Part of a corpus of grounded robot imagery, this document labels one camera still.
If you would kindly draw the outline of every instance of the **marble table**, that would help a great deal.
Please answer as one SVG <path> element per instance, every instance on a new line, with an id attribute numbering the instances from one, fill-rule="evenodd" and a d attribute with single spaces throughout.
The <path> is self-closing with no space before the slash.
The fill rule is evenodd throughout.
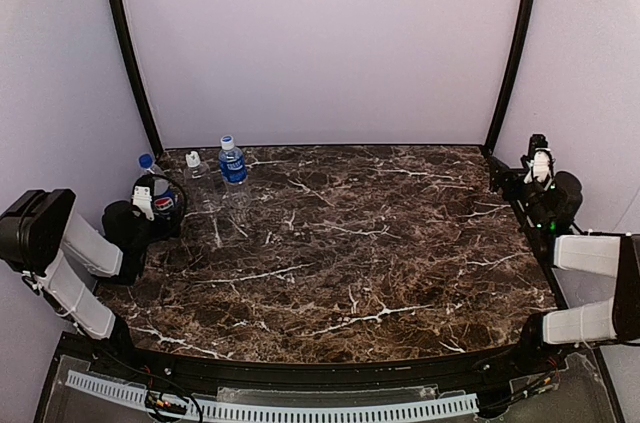
<path id="1" fill-rule="evenodd" d="M 217 168 L 217 150 L 199 150 Z M 187 150 L 159 162 L 177 177 Z M 389 361 L 517 341 L 553 295 L 472 146 L 245 150 L 253 204 L 190 208 L 133 287 L 97 294 L 139 347 Z M 216 174 L 217 190 L 222 191 Z"/>

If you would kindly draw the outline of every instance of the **black metal post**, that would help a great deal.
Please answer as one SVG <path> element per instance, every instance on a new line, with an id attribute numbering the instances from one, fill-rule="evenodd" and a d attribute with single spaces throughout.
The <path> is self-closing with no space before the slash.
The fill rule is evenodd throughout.
<path id="1" fill-rule="evenodd" d="M 144 131 L 147 134 L 147 139 L 149 140 L 153 153 L 156 157 L 159 157 L 163 153 L 164 148 L 162 147 L 158 128 L 153 120 L 149 100 L 147 99 L 147 94 L 142 84 L 140 69 L 138 68 L 138 62 L 131 41 L 131 34 L 129 33 L 129 26 L 127 25 L 127 17 L 124 12 L 124 5 L 122 0 L 109 0 L 109 4 L 111 6 L 111 14 L 113 15 L 113 23 L 118 35 L 118 42 L 120 43 L 122 59 L 127 69 L 127 75 L 129 75 L 129 83 L 131 84 L 136 106 L 142 119 Z"/>
<path id="2" fill-rule="evenodd" d="M 504 71 L 504 78 L 502 79 L 502 86 L 500 87 L 500 94 L 498 96 L 498 102 L 496 103 L 496 109 L 493 112 L 493 119 L 491 120 L 489 133 L 487 134 L 487 139 L 483 147 L 485 155 L 493 154 L 493 151 L 496 148 L 496 143 L 498 142 L 498 137 L 500 136 L 502 124 L 504 123 L 504 117 L 507 114 L 509 100 L 511 99 L 511 92 L 513 91 L 513 85 L 516 81 L 524 42 L 527 37 L 527 29 L 529 28 L 529 19 L 531 18 L 532 7 L 533 0 L 520 0 L 518 19 L 516 20 L 516 27 L 513 32 L 513 40 L 511 42 L 511 51 L 509 52 L 507 67 Z"/>

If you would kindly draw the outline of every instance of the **gray floor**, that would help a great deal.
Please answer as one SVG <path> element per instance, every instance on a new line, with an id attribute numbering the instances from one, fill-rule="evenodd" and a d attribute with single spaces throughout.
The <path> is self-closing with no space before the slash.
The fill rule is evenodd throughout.
<path id="1" fill-rule="evenodd" d="M 581 423 L 609 423 L 615 422 L 610 407 L 606 388 L 602 382 L 602 376 L 592 359 L 580 354 L 570 355 L 567 360 L 569 368 L 561 372 L 561 382 L 555 391 L 524 400 L 512 406 L 505 414 L 493 420 L 478 419 L 473 415 L 464 417 L 440 419 L 442 422 L 471 423 L 471 422 L 539 422 L 564 423 L 579 421 Z M 142 412 L 131 410 L 106 400 L 84 394 L 80 391 L 65 386 L 67 372 L 69 370 L 84 371 L 88 369 L 88 363 L 74 358 L 63 357 L 58 369 L 58 374 L 49 395 L 49 402 L 44 417 L 45 423 L 138 423 L 152 421 L 151 417 Z M 512 386 L 518 387 L 526 381 L 512 381 Z M 407 388 L 387 391 L 386 393 L 371 392 L 375 396 L 376 404 L 391 403 L 392 401 L 416 401 L 418 399 L 433 398 L 433 392 L 420 392 L 416 388 Z M 331 405 L 340 405 L 336 400 L 336 393 L 331 394 Z M 286 394 L 281 392 L 250 391 L 220 389 L 220 400 L 228 402 L 242 402 L 246 404 L 265 405 L 271 400 L 272 405 L 282 404 Z M 310 406 L 323 406 L 318 404 L 322 400 L 320 394 L 307 395 Z M 296 395 L 300 403 L 300 394 Z M 361 404 L 366 403 L 367 395 L 362 394 Z"/>

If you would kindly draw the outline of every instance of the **water bottle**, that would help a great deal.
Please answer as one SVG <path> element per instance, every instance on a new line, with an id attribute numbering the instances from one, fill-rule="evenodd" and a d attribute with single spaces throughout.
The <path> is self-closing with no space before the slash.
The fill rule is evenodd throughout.
<path id="1" fill-rule="evenodd" d="M 247 181 L 247 167 L 244 163 L 244 153 L 233 142 L 230 135 L 220 139 L 220 170 L 227 188 L 227 198 L 233 208 L 246 208 L 251 202 Z"/>
<path id="2" fill-rule="evenodd" d="M 140 156 L 138 159 L 143 175 L 160 175 L 164 176 L 164 171 L 156 165 L 153 157 L 148 153 Z M 153 179 L 153 212 L 163 216 L 170 217 L 176 211 L 176 195 L 169 188 L 169 182 L 162 178 Z"/>
<path id="3" fill-rule="evenodd" d="M 200 160 L 197 151 L 185 155 L 187 167 L 184 170 L 185 189 L 193 203 L 192 208 L 212 212 L 216 204 L 216 193 L 211 168 Z"/>

